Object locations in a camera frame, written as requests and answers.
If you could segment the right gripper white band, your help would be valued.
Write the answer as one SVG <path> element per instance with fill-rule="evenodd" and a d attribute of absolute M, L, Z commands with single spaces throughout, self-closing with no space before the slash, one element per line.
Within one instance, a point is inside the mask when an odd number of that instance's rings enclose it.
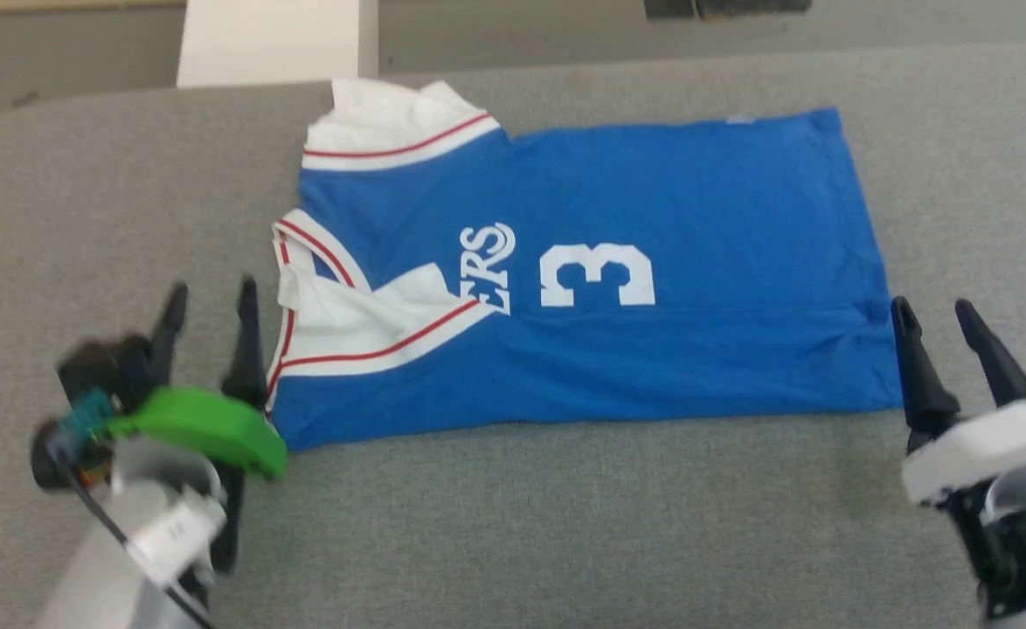
<path fill-rule="evenodd" d="M 971 301 L 956 300 L 955 314 L 1001 409 L 957 425 L 960 402 L 930 361 L 915 310 L 905 297 L 894 298 L 890 315 L 910 429 L 902 483 L 912 504 L 946 514 L 960 535 L 980 622 L 1026 624 L 1026 374 Z"/>

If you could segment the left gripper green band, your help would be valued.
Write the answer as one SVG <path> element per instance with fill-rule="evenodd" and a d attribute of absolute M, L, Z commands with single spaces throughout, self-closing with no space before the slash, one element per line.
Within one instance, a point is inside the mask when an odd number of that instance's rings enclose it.
<path fill-rule="evenodd" d="M 169 386 L 177 336 L 182 333 L 189 288 L 182 281 L 167 294 L 160 319 L 149 338 L 147 374 L 154 386 Z M 115 418 L 108 433 L 115 438 L 141 434 L 166 445 L 200 453 L 216 466 L 225 490 L 226 523 L 211 543 L 214 571 L 228 574 L 239 556 L 239 521 L 247 475 L 268 481 L 284 477 L 288 450 L 266 418 L 267 374 L 262 355 L 256 279 L 242 276 L 236 304 L 238 330 L 229 370 L 220 391 L 162 387 L 139 411 Z"/>

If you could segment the blue basketball jersey white trim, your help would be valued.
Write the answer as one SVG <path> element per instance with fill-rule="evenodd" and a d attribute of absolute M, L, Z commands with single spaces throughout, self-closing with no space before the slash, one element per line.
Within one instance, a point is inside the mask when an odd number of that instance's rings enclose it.
<path fill-rule="evenodd" d="M 512 136 L 446 82 L 332 96 L 274 223 L 268 412 L 290 450 L 900 406 L 836 108 Z"/>

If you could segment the white rectangular box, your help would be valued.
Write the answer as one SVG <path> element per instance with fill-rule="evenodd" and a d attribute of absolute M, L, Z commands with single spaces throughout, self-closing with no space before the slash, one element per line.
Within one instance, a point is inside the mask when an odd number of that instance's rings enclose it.
<path fill-rule="evenodd" d="M 378 0 L 188 0 L 177 87 L 378 74 Z"/>

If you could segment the grey fabric sofa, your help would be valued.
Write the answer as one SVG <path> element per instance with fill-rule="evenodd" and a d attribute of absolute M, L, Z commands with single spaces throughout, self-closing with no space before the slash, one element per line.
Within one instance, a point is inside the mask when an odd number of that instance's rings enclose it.
<path fill-rule="evenodd" d="M 512 132 L 836 105 L 890 287 L 970 411 L 971 299 L 1026 368 L 1026 45 L 442 74 Z M 81 337 L 190 284 L 177 383 L 216 386 L 241 275 L 276 342 L 270 225 L 324 84 L 158 89 L 0 116 L 0 629 L 29 629 L 88 529 L 27 466 Z M 972 629 L 945 517 L 905 500 L 904 420 L 509 425 L 297 455 L 246 492 L 222 629 Z"/>

